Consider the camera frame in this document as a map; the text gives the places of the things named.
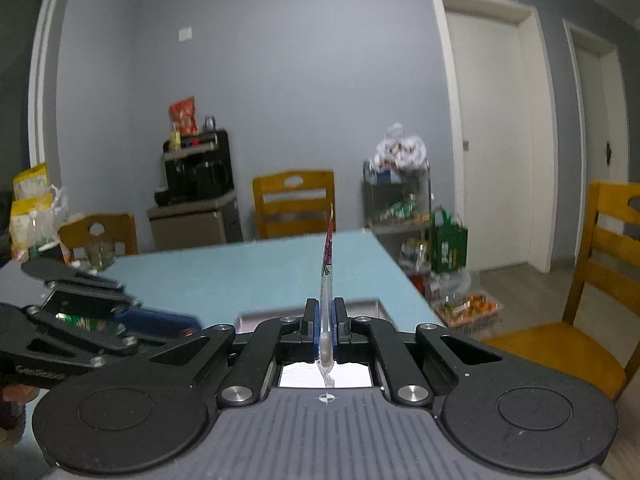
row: wooden chair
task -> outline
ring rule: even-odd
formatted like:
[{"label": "wooden chair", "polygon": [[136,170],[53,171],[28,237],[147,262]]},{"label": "wooden chair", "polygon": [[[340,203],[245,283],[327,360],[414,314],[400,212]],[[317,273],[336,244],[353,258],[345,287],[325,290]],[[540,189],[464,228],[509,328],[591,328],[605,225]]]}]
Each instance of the wooden chair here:
[{"label": "wooden chair", "polygon": [[[322,198],[289,198],[265,202],[265,195],[324,190]],[[326,231],[335,189],[333,171],[290,170],[254,178],[255,223],[260,238],[296,236]],[[278,217],[303,215],[305,218]]]},{"label": "wooden chair", "polygon": [[640,184],[591,182],[580,253],[562,321],[492,337],[484,342],[584,379],[616,399],[640,367],[640,344],[623,368],[613,355],[573,325],[585,283],[591,283],[640,315],[640,283],[591,260],[591,251],[597,250],[640,267],[640,240],[598,225],[600,214],[640,225],[640,212],[629,205],[636,196],[640,196]]},{"label": "wooden chair", "polygon": [[[94,225],[101,225],[104,229],[99,235],[92,235],[90,229]],[[85,216],[77,222],[63,225],[58,235],[66,248],[70,251],[85,248],[99,240],[123,243],[125,254],[138,254],[138,240],[136,238],[136,221],[132,214],[120,215],[97,214]]]}]

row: table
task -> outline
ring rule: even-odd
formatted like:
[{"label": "table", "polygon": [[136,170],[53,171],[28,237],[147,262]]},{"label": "table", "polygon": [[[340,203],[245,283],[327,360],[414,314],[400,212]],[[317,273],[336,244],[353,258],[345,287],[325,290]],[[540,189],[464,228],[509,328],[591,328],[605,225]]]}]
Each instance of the table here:
[{"label": "table", "polygon": [[[118,258],[104,274],[126,284],[143,306],[196,315],[203,326],[231,323],[240,314],[303,307],[318,298],[324,235],[139,254]],[[424,298],[368,231],[334,234],[334,296],[346,301],[378,298],[394,324],[413,332],[418,323],[440,323]],[[0,452],[2,480],[35,480],[47,465],[31,432]]]}]

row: yellow bag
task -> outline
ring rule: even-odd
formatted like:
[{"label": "yellow bag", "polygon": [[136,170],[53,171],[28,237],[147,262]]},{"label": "yellow bag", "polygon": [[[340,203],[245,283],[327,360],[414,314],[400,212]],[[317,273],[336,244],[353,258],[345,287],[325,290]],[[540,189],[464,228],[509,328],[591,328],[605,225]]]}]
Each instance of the yellow bag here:
[{"label": "yellow bag", "polygon": [[49,190],[47,165],[43,162],[14,176],[14,196],[16,200],[36,198]]},{"label": "yellow bag", "polygon": [[44,211],[51,207],[52,197],[50,193],[36,198],[15,200],[11,204],[11,218],[9,220],[9,232],[11,243],[17,248],[24,248],[29,226],[29,213],[34,209]]}]

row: chair backrest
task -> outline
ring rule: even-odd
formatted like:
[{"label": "chair backrest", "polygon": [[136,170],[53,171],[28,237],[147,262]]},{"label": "chair backrest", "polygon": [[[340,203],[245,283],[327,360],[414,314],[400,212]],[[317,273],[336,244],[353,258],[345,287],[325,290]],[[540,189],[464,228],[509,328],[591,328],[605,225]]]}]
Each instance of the chair backrest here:
[{"label": "chair backrest", "polygon": [[[324,190],[322,198],[284,198],[266,202],[265,195]],[[326,231],[335,189],[333,171],[290,170],[254,178],[255,223],[260,238],[296,236]],[[289,219],[289,216],[304,218]]]},{"label": "chair backrest", "polygon": [[[94,235],[90,232],[94,225],[102,226],[103,232]],[[87,247],[99,240],[124,244],[125,254],[138,254],[136,221],[132,214],[97,214],[85,216],[77,222],[63,225],[58,235],[70,251]]]},{"label": "chair backrest", "polygon": [[[638,196],[640,196],[640,184],[612,184],[599,181],[589,184],[580,253],[562,315],[564,322],[574,323],[584,283],[591,283],[640,316],[640,283],[591,260],[591,251],[596,250],[607,253],[626,264],[640,267],[640,240],[619,235],[598,225],[598,216],[601,214],[617,218],[627,224],[640,225],[640,211],[630,205],[631,199]],[[626,364],[625,387],[639,367],[640,343]]]}]

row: green shopping bag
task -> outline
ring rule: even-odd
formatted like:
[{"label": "green shopping bag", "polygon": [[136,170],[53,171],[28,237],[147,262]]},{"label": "green shopping bag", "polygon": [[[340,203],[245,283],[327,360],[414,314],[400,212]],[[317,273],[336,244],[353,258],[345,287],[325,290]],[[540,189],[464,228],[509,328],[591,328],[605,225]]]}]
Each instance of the green shopping bag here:
[{"label": "green shopping bag", "polygon": [[[442,213],[442,224],[437,225],[435,216]],[[433,213],[431,223],[431,270],[432,272],[450,272],[466,266],[466,242],[468,230],[461,224],[451,221],[443,208]]]}]

